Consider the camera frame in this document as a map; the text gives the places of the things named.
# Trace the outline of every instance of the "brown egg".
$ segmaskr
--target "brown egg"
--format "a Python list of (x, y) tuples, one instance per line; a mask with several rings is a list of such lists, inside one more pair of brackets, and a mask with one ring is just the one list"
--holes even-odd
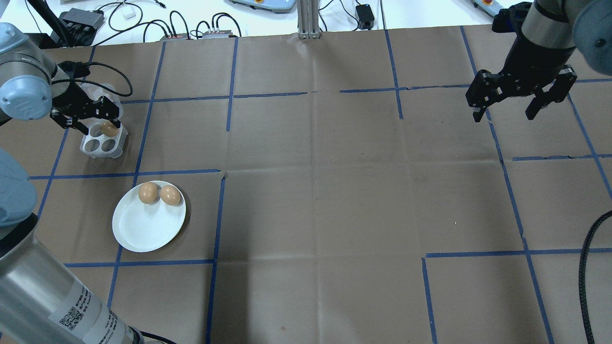
[(108, 137), (115, 137), (119, 133), (119, 128), (115, 127), (111, 122), (105, 121), (100, 124), (100, 131)]
[(159, 195), (162, 201), (170, 206), (175, 206), (181, 202), (181, 193), (172, 185), (162, 187), (162, 191)]
[(145, 182), (138, 189), (138, 198), (144, 204), (151, 204), (157, 199), (157, 184)]

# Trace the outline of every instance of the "white plate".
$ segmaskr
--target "white plate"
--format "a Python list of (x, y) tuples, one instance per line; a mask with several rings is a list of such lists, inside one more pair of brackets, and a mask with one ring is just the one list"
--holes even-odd
[[(158, 192), (162, 187), (172, 185), (163, 181), (152, 182), (159, 185)], [(180, 190), (181, 202), (176, 206), (167, 205), (159, 196), (155, 203), (144, 204), (138, 198), (141, 185), (121, 198), (113, 214), (115, 239), (133, 252), (149, 252), (169, 243), (178, 234), (187, 213), (185, 197)]]

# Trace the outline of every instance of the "egg carton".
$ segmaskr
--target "egg carton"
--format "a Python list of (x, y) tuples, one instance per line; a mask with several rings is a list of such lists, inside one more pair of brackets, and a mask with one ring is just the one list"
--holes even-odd
[(123, 145), (127, 137), (127, 129), (124, 125), (119, 128), (117, 135), (106, 136), (100, 130), (100, 125), (106, 119), (98, 119), (89, 127), (89, 134), (81, 140), (81, 152), (92, 158), (118, 158), (123, 154)]
[[(114, 87), (109, 84), (104, 86), (114, 90)], [(102, 96), (109, 98), (117, 107), (119, 107), (119, 118), (123, 116), (123, 107), (116, 94), (110, 93), (107, 90), (92, 84), (81, 85), (81, 88), (92, 100), (97, 100)], [(106, 119), (96, 119), (92, 121), (89, 127), (89, 134), (83, 136), (81, 140), (81, 152), (92, 158), (118, 158), (123, 154), (123, 145), (127, 137), (127, 129), (122, 124), (121, 128), (115, 136), (106, 136), (100, 130), (100, 125), (106, 122)]]

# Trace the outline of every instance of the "white desk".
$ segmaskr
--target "white desk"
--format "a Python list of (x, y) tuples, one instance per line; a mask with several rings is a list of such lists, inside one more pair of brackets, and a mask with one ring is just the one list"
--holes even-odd
[[(74, 1), (67, 4), (60, 4), (59, 0), (48, 0), (50, 8), (56, 15), (68, 11), (74, 7), (83, 10), (96, 9), (99, 5), (108, 3), (107, 0), (86, 0)], [(132, 1), (142, 7), (144, 11), (144, 21), (162, 19), (167, 23), (168, 15), (171, 10), (178, 10), (189, 25), (189, 29), (195, 29), (196, 24), (201, 20), (210, 22), (211, 16), (217, 12), (227, 12), (232, 15), (240, 24), (243, 36), (269, 36), (280, 34), (291, 34), (297, 32), (297, 7), (294, 6), (290, 13), (272, 13), (266, 10), (253, 10), (242, 4), (232, 4), (230, 0), (162, 0), (167, 8), (163, 9), (153, 0)], [(327, 0), (321, 0), (321, 7), (327, 4)], [(346, 9), (354, 14), (354, 0), (343, 0)], [(519, 0), (499, 0), (504, 7), (518, 3)], [(378, 0), (361, 0), (362, 4), (370, 4), (376, 17), (375, 29), (382, 29), (382, 15)], [(105, 16), (108, 18), (113, 7), (106, 7)], [(397, 28), (422, 28), (431, 26), (453, 26), (453, 25), (474, 25), (491, 23), (491, 18), (475, 9), (470, 0), (383, 0), (388, 29)], [(118, 11), (113, 16), (113, 26), (122, 29), (136, 23), (139, 12), (136, 10), (136, 17), (125, 21), (121, 12)], [(38, 24), (43, 32), (50, 33), (49, 26), (32, 10)], [(356, 26), (342, 9), (340, 0), (334, 2), (321, 15), (327, 23), (330, 31), (350, 31)], [(37, 32), (38, 29), (34, 20), (28, 12), (25, 0), (10, 0), (6, 11), (0, 17), (1, 21), (14, 24), (23, 32)], [(173, 16), (174, 27), (177, 32), (184, 31), (184, 24), (179, 16)], [(234, 24), (229, 18), (220, 21), (221, 29), (232, 29), (237, 33)], [(125, 32), (106, 44), (142, 42), (144, 26), (132, 31)], [(94, 43), (99, 42), (115, 34), (105, 23), (97, 34)], [(159, 27), (152, 25), (147, 30), (147, 41), (158, 40), (162, 36)]]

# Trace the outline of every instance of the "label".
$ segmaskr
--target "label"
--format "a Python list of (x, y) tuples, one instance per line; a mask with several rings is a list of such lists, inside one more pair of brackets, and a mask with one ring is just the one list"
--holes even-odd
[(49, 320), (85, 344), (121, 344), (130, 333), (129, 327), (77, 279)]

